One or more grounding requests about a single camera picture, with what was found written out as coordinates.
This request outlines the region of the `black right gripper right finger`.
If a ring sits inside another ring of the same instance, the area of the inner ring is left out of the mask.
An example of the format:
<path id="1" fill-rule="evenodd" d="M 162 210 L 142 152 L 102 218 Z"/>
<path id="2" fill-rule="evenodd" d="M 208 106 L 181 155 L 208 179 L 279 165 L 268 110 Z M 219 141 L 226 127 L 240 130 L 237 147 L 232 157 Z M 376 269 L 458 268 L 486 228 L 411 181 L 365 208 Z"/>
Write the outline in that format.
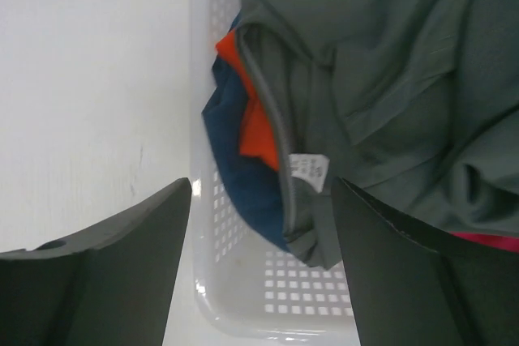
<path id="1" fill-rule="evenodd" d="M 361 344 L 517 344 L 517 254 L 436 229 L 343 179 L 332 208 Z"/>

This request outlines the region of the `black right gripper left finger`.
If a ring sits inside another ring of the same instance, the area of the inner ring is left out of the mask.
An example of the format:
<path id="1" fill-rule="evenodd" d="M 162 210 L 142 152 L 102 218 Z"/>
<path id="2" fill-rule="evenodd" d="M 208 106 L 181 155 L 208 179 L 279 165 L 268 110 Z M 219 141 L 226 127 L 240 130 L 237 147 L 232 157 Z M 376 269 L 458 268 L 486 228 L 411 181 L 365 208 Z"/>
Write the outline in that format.
<path id="1" fill-rule="evenodd" d="M 181 178 L 69 236 L 2 253 L 2 344 L 162 344 L 190 207 Z"/>

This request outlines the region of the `grey t shirt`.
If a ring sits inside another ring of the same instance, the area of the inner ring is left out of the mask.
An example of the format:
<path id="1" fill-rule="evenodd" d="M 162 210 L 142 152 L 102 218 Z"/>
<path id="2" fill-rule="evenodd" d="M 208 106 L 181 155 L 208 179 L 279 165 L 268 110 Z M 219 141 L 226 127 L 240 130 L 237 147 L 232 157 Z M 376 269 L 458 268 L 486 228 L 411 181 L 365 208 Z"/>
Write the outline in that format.
<path id="1" fill-rule="evenodd" d="M 337 177 L 448 232 L 517 235 L 518 0 L 241 0 L 236 43 L 300 261 L 341 261 Z"/>

